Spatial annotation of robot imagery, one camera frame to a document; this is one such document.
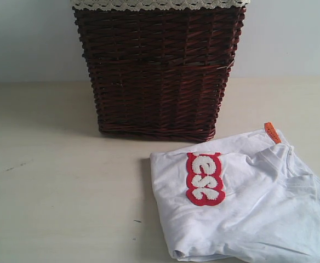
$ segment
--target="tabletop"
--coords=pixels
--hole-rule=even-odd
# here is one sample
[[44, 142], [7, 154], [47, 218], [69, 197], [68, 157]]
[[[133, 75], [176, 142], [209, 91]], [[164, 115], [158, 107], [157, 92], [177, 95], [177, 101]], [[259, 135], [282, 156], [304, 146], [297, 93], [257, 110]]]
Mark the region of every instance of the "tabletop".
[[[269, 121], [320, 177], [320, 77], [230, 79], [215, 137]], [[100, 135], [88, 82], [0, 84], [0, 263], [175, 262], [148, 158], [189, 145]]]

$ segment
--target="folded t-shirt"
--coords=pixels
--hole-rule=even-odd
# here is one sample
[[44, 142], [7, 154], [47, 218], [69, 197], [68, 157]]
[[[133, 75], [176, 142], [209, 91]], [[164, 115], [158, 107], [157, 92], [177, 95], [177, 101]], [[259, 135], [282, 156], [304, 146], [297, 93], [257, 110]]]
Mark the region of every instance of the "folded t-shirt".
[[320, 178], [264, 130], [151, 155], [173, 258], [320, 260]]

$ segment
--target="lace trim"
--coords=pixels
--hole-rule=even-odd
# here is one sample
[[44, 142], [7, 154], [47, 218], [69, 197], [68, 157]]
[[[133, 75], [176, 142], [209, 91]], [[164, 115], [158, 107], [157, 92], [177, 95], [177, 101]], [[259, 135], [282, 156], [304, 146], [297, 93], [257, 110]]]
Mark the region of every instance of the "lace trim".
[[76, 9], [89, 9], [110, 11], [139, 11], [143, 10], [184, 10], [189, 8], [197, 10], [203, 8], [213, 9], [216, 7], [243, 7], [250, 3], [250, 0], [71, 0], [72, 6]]

